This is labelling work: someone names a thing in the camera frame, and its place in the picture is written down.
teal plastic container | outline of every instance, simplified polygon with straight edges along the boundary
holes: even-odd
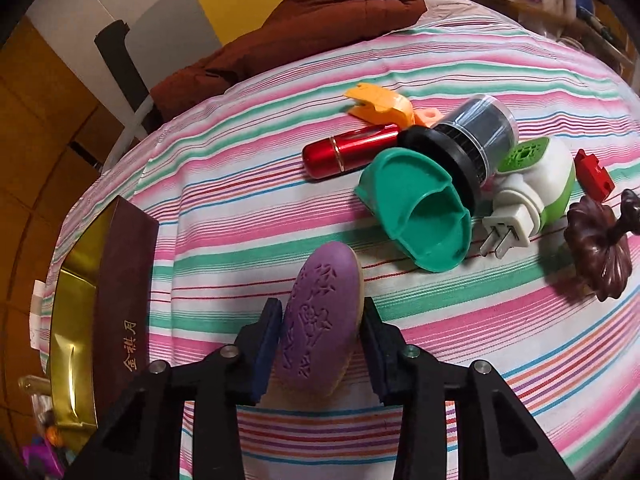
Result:
[[[418,267],[444,272],[466,256],[471,216],[449,173],[429,157],[385,150],[362,172],[355,193]]]

white and green plug device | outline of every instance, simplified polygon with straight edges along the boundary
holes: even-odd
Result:
[[[539,137],[515,146],[494,177],[494,212],[482,219],[489,233],[480,247],[495,247],[502,258],[511,247],[529,247],[529,238],[562,218],[575,182],[574,158],[557,137]]]

tablecloth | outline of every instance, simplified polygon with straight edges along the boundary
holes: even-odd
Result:
[[[438,359],[490,361],[584,475],[622,444],[638,421],[640,346],[636,269],[619,300],[584,295],[562,231],[566,219],[512,249],[479,257],[485,233],[455,270],[417,269],[353,194],[360,172],[311,182],[300,152],[313,140],[360,126],[343,92],[357,82],[400,91],[415,107],[452,110],[469,96],[496,96],[520,139],[556,135],[595,153],[616,189],[640,184],[640,100],[598,60],[495,16],[450,17],[311,57],[238,84],[165,124],[67,216],[47,277],[40,349],[64,256],[120,194],[160,223],[152,275],[149,346],[172,365],[234,340],[264,301],[286,303],[312,251],[348,243],[382,319]],[[576,184],[571,202],[582,195]],[[485,213],[490,205],[481,207]],[[640,237],[630,240],[638,266]],[[180,471],[191,477],[193,406],[185,409]],[[447,478],[456,478],[456,428],[447,407]],[[401,409],[372,393],[362,350],[322,405],[273,379],[260,405],[239,408],[249,479],[361,480],[392,476]]]

red cylinder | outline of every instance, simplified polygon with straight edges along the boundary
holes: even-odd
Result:
[[[366,166],[382,150],[396,146],[399,132],[396,124],[373,125],[312,142],[302,149],[305,170],[318,179]]]

brown wooden flower ornament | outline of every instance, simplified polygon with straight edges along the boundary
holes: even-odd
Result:
[[[613,210],[585,195],[569,207],[564,239],[574,258],[575,270],[600,301],[619,298],[631,275],[626,233],[640,234],[640,198],[625,189],[620,218]]]

